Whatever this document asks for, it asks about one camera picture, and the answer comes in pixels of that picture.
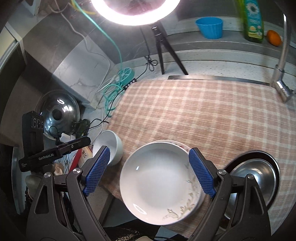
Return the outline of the left gloved hand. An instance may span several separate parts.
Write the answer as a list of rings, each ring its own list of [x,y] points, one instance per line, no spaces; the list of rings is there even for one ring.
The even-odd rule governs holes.
[[[25,178],[25,183],[28,188],[28,194],[32,199],[34,198],[37,188],[39,186],[39,183],[41,182],[41,180],[46,172],[50,172],[55,176],[63,175],[64,174],[64,165],[61,163],[49,164],[49,165],[44,166],[41,169],[41,172],[31,172],[31,174]]]

